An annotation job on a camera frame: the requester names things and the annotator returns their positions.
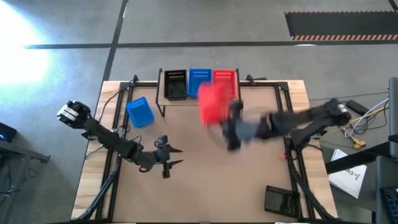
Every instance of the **blue basket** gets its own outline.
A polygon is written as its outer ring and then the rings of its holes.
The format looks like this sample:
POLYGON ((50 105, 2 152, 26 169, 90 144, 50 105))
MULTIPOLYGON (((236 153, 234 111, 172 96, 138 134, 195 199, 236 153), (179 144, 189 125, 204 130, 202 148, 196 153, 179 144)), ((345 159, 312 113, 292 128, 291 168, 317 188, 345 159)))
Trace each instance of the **blue basket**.
POLYGON ((188 96, 196 99, 199 86, 202 82, 211 82, 210 68, 191 68, 188 79, 188 96))
POLYGON ((132 124, 136 128, 144 127, 155 120, 155 116, 145 97, 141 97, 130 103, 127 103, 126 108, 131 118, 132 124))

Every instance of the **red basket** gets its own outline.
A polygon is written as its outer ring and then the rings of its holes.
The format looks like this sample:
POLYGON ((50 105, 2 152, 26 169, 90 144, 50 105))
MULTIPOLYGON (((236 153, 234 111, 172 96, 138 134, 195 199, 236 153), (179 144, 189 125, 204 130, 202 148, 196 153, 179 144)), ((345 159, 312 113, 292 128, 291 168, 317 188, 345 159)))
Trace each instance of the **red basket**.
POLYGON ((236 75, 235 70, 229 69, 214 69, 213 70, 213 83, 224 83, 228 90, 230 98, 236 97, 236 75))

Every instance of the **white paper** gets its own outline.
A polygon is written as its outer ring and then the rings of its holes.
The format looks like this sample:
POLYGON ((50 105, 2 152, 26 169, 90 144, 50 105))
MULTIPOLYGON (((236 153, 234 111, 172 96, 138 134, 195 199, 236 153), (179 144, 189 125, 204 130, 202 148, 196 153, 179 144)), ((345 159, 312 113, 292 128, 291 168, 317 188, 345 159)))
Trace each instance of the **white paper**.
MULTIPOLYGON (((331 161, 347 156, 340 149, 335 149, 331 161)), ((338 187, 339 189, 349 193, 355 198, 358 198, 363 178, 365 176, 366 166, 361 165, 347 170, 329 174, 330 184, 338 187)))

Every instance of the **concrete floor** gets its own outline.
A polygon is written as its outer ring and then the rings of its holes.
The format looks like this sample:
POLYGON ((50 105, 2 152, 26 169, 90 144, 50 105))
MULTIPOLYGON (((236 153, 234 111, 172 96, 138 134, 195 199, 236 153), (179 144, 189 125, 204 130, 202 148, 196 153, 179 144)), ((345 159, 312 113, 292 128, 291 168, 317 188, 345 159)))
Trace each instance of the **concrete floor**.
MULTIPOLYGON (((15 144, 50 154, 48 164, 16 194, 11 223, 70 218, 87 142, 57 121, 69 99, 94 109, 109 49, 16 50, 25 44, 111 43, 121 0, 0 0, 0 122, 19 132, 15 144)), ((126 42, 290 40, 284 11, 390 10, 385 0, 130 0, 120 36, 126 42)), ((155 80, 159 67, 236 68, 244 77, 305 80, 310 99, 387 90, 397 75, 397 45, 118 49, 110 80, 155 80)), ((387 95, 356 97, 368 108, 387 95)), ((311 101, 312 105, 323 101, 311 101)), ((382 124, 382 116, 376 124, 382 124)), ((363 136, 384 142, 388 128, 363 136)), ((349 146, 340 134, 326 141, 349 146)), ((370 222, 370 212, 340 200, 344 220, 370 222)))

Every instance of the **sunlight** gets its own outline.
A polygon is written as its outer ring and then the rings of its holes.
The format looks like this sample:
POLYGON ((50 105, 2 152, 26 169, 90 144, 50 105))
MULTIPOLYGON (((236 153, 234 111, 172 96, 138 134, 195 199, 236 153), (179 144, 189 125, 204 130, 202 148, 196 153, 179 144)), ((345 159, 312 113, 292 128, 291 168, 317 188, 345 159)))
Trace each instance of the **sunlight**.
POLYGON ((0 84, 39 82, 48 66, 44 50, 24 50, 26 44, 38 43, 23 17, 0 1, 0 84))

